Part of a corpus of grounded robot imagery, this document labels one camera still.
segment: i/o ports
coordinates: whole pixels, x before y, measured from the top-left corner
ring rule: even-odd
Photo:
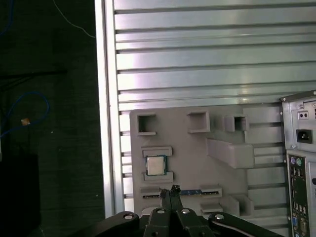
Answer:
[[[293,222],[293,226],[298,226],[297,217],[293,216],[293,217],[292,217],[292,222]]]

